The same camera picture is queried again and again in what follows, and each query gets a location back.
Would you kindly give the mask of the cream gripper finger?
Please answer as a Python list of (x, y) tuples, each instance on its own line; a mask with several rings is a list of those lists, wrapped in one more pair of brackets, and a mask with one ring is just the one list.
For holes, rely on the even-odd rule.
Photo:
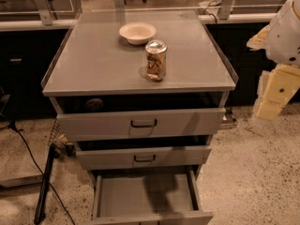
[(271, 71), (264, 70), (259, 79), (255, 118), (272, 121), (300, 89), (300, 67), (277, 64)]
[(266, 37), (269, 32), (269, 26), (266, 25), (263, 29), (261, 29), (255, 36), (250, 38), (247, 42), (247, 47), (252, 51), (258, 51), (261, 49), (265, 49), (266, 47)]

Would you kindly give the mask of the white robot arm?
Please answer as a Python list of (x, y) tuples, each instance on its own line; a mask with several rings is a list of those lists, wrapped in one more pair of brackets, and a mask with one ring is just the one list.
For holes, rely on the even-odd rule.
[(262, 73), (253, 110), (255, 118), (272, 121), (300, 89), (300, 0), (287, 0), (247, 46), (253, 51), (264, 49), (277, 64)]

